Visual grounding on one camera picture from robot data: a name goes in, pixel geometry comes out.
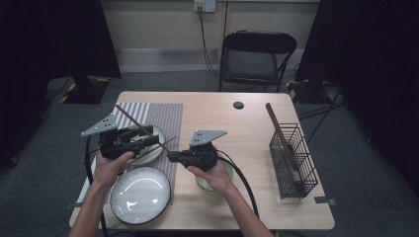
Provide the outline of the bundle of wooden chopsticks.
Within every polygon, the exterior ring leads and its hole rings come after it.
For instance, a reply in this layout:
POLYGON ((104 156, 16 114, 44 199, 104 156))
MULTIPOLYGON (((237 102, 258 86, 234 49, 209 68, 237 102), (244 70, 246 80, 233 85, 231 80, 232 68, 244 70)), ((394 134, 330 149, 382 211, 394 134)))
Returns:
POLYGON ((289 163, 291 164, 292 168, 295 171, 297 171, 298 170, 297 163, 293 159, 293 153, 290 150, 289 145, 287 144, 287 141, 286 141, 285 136, 284 136, 284 134, 283 134, 283 132, 281 130, 280 124, 279 124, 279 122, 277 120, 277 117, 276 117, 276 115, 274 113, 274 110, 273 110, 273 108, 272 108, 272 106, 271 106, 270 103, 267 103, 265 105, 265 107, 266 107, 266 110, 267 110, 267 112, 269 114, 269 117, 271 119, 271 122, 272 122, 272 124, 273 124, 273 126, 275 128, 275 131, 276 131, 277 135, 279 136, 280 141, 283 144, 286 158, 289 161, 289 163))

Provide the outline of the person's left hand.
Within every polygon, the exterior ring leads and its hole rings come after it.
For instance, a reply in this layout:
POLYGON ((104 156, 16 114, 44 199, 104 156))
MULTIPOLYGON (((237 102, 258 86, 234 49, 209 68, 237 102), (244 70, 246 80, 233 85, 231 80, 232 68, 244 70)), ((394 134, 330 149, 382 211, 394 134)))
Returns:
POLYGON ((115 160, 108 159, 98 150, 96 152, 96 169, 93 184, 95 187, 108 190, 128 167, 128 161, 134 157, 133 152, 126 152, 115 160))

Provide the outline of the black folding chair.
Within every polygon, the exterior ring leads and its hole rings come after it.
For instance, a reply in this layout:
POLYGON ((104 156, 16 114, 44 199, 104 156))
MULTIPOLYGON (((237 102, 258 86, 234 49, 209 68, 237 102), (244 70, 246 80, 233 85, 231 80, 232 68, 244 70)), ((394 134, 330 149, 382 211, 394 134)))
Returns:
POLYGON ((275 86, 279 92, 290 57, 296 50, 291 35, 264 31, 237 31, 221 45, 218 91, 224 82, 275 86))

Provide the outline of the grey white striped placemat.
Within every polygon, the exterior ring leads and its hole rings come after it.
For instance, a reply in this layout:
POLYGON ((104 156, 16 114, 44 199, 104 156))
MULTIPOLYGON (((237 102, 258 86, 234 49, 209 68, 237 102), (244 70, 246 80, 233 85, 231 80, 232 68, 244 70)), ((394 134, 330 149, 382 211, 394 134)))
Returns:
MULTIPOLYGON (((163 131, 166 140, 176 136, 174 140, 165 146, 169 150, 179 149, 183 116, 182 104, 119 103, 119 105, 139 123, 152 124, 159 127, 163 131)), ((177 165, 168 160, 167 153, 163 150, 155 160, 149 163, 139 166, 132 165, 133 168, 145 166, 156 168, 166 175, 171 185, 171 196, 173 196, 177 165)))

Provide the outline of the brown wooden chopstick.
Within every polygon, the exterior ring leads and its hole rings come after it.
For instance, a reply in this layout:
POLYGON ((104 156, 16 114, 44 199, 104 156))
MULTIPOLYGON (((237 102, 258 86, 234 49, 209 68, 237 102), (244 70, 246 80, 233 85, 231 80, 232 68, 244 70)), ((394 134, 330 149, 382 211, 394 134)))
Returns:
POLYGON ((165 145, 166 145, 166 144, 168 144, 170 141, 174 140, 175 138, 176 138, 176 136, 175 136, 175 137, 170 138, 169 140, 165 141, 164 143, 159 144, 157 147, 155 147, 155 148, 152 148, 152 149, 148 150, 147 152, 143 153, 142 155, 138 155, 136 158, 130 159, 130 160, 128 161, 128 163, 129 163, 129 164, 132 164, 132 163, 136 162, 137 160, 139 160, 139 159, 141 159, 141 158, 145 157, 145 156, 146 156, 146 155, 148 155, 149 153, 152 153, 154 150, 159 149, 159 148, 162 148, 163 150, 168 150, 168 148, 167 148, 165 145))
MULTIPOLYGON (((146 133, 150 138, 154 137, 152 133, 150 133, 147 129, 145 129, 138 121, 136 121, 127 111, 125 111, 120 105, 115 105, 115 107, 124 114, 130 121, 132 121, 135 125, 138 126, 144 133, 146 133)), ((160 141, 157 140, 157 144, 166 152, 169 152, 169 149, 162 144, 160 141)))

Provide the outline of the white wall socket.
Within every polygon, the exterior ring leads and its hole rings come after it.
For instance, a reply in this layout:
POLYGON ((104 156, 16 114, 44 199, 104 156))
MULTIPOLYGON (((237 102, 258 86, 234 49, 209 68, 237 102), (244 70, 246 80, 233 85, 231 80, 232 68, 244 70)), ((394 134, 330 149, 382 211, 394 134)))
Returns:
POLYGON ((194 11, 214 13, 216 11, 216 0, 194 0, 194 11))

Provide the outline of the black stand base yellow tape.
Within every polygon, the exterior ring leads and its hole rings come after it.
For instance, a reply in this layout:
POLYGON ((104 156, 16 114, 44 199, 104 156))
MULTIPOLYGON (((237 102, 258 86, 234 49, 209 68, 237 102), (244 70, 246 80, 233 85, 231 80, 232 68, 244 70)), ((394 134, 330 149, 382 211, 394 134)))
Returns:
POLYGON ((295 104, 322 104, 332 105, 336 102, 337 95, 330 96, 326 88, 330 83, 326 81, 303 80, 299 82, 289 81, 286 87, 295 104))
POLYGON ((63 104, 100 104, 110 84, 109 79, 83 78, 76 80, 60 99, 63 104))

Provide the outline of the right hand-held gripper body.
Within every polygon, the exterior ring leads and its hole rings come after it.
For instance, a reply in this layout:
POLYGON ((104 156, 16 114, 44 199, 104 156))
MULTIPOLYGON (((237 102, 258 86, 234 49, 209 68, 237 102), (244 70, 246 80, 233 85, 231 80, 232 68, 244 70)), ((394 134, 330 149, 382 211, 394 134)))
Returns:
POLYGON ((218 155, 212 142, 226 134, 226 130, 196 130, 185 155, 185 167, 195 166, 205 172, 214 167, 218 155))

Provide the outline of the white plate dark rim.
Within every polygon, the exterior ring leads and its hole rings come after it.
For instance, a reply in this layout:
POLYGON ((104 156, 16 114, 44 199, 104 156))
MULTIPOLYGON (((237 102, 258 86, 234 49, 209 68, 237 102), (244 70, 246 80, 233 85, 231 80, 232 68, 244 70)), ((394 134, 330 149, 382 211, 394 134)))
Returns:
POLYGON ((140 167, 118 179, 112 188, 110 206, 115 217, 127 224, 145 224, 167 207, 171 186, 158 169, 140 167))
MULTIPOLYGON (((163 131, 157 127, 153 127, 153 135, 159 136, 159 142, 164 143, 166 141, 166 137, 163 131)), ((160 147, 158 144, 153 144, 151 146, 147 146, 140 151, 140 153, 136 156, 136 160, 132 162, 132 165, 139 166, 149 163, 155 160, 163 151, 163 148, 160 147)))

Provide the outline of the dark curtain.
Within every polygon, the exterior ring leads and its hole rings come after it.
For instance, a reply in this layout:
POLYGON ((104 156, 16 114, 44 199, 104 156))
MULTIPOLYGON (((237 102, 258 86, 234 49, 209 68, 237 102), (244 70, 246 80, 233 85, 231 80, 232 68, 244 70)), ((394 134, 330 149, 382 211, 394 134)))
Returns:
POLYGON ((0 167, 12 162, 56 78, 119 78, 102 0, 0 0, 0 167))
POLYGON ((319 0, 296 79, 339 86, 419 197, 419 0, 319 0))

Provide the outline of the black wire cutlery basket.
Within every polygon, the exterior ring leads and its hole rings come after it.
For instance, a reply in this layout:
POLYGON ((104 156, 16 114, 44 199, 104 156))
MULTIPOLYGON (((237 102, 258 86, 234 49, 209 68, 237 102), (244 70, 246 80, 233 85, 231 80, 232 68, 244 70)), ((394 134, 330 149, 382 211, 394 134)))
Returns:
POLYGON ((281 198, 305 198, 318 184, 315 167, 302 131, 297 123, 281 123, 281 130, 288 142, 293 144, 293 157, 299 169, 300 182, 294 182, 284 147, 276 132, 269 148, 281 198))

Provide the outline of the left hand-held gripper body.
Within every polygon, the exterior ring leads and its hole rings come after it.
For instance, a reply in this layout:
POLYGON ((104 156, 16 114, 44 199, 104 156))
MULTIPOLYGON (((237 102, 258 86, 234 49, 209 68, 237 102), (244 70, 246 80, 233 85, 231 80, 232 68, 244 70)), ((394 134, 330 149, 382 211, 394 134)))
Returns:
POLYGON ((82 137, 95 134, 99 135, 99 147, 105 158, 115 160, 129 151, 138 153, 135 145, 130 141, 134 136, 134 130, 128 127, 118 128, 116 116, 113 114, 102 118, 90 128, 80 133, 82 137))

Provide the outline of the person's right hand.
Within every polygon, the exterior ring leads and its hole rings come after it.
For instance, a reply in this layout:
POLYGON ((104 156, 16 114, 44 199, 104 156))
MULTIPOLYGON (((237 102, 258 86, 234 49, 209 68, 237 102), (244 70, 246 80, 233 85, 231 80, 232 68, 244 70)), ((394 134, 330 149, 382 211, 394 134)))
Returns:
POLYGON ((189 166, 187 170, 196 177, 205 179, 220 194, 224 194, 232 186, 231 179, 222 161, 217 161, 216 165, 206 172, 196 166, 189 166))

